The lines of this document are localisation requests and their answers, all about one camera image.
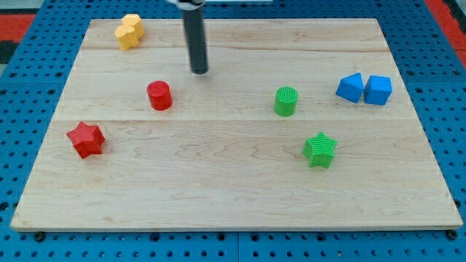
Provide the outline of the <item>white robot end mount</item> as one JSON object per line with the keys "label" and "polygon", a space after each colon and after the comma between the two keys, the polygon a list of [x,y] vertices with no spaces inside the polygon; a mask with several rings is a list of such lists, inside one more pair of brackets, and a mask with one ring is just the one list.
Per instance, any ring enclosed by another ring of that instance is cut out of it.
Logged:
{"label": "white robot end mount", "polygon": [[205,0],[166,0],[179,9],[199,9],[205,4]]}

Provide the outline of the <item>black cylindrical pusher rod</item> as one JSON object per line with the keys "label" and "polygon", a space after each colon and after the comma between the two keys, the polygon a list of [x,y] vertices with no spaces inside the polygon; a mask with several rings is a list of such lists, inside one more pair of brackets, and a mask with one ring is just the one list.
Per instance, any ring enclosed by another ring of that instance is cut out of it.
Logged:
{"label": "black cylindrical pusher rod", "polygon": [[206,74],[209,68],[202,6],[187,4],[183,8],[182,18],[191,71]]}

